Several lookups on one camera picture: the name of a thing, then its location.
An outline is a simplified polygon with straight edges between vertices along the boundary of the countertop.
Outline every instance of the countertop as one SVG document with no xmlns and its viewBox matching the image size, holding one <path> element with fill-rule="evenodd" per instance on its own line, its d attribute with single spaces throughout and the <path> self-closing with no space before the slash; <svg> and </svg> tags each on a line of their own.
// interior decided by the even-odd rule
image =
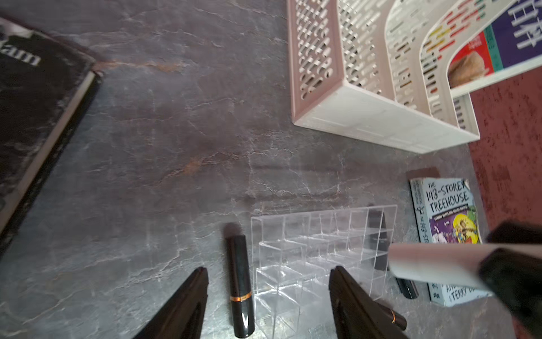
<svg viewBox="0 0 542 339">
<path fill-rule="evenodd" d="M 106 75 L 0 260 L 0 337 L 131 338 L 198 266 L 202 337 L 233 337 L 225 223 L 249 234 L 252 215 L 397 204 L 394 241 L 417 241 L 405 173 L 424 167 L 468 178 L 482 206 L 467 146 L 420 156 L 292 124 L 284 1 L 0 10 L 83 46 Z M 446 309 L 418 289 L 407 300 L 389 280 L 384 296 L 411 339 L 514 337 L 496 299 Z"/>
</svg>

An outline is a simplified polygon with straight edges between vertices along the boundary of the black book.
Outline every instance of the black book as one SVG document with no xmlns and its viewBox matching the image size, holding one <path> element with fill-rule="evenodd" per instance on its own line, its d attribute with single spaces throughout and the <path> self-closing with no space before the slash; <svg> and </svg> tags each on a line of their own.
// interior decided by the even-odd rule
<svg viewBox="0 0 542 339">
<path fill-rule="evenodd" d="M 0 250 L 94 97 L 94 59 L 0 16 Z"/>
</svg>

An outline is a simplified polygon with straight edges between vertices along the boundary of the magazine cover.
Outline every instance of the magazine cover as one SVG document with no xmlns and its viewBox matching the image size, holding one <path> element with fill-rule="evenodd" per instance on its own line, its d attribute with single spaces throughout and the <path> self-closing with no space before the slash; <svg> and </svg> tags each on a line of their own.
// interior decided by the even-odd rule
<svg viewBox="0 0 542 339">
<path fill-rule="evenodd" d="M 478 217 L 469 183 L 461 178 L 410 180 L 420 241 L 480 244 Z M 428 284 L 431 301 L 453 306 L 490 295 L 469 287 Z"/>
<path fill-rule="evenodd" d="M 518 0 L 466 44 L 452 59 L 448 69 L 450 88 L 541 55 L 540 8 L 542 8 L 540 0 Z"/>
</svg>

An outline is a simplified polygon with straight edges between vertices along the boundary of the gold band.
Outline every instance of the gold band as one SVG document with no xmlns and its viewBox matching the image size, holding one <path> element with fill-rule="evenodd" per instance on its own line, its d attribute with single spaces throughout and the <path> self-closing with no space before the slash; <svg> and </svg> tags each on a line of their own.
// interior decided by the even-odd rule
<svg viewBox="0 0 542 339">
<path fill-rule="evenodd" d="M 248 292 L 247 294 L 245 294 L 242 297 L 232 297 L 232 296 L 230 296 L 230 300 L 233 301 L 233 302 L 244 302 L 245 300 L 247 300 L 251 296 L 252 296 L 252 291 Z"/>
</svg>

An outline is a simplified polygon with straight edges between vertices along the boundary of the red carpet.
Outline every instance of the red carpet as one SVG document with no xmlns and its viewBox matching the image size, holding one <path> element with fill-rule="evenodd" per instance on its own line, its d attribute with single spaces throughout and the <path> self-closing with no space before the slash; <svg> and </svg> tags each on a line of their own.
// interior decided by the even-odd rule
<svg viewBox="0 0 542 339">
<path fill-rule="evenodd" d="M 471 94 L 481 140 L 470 152 L 489 228 L 542 225 L 542 67 Z"/>
</svg>

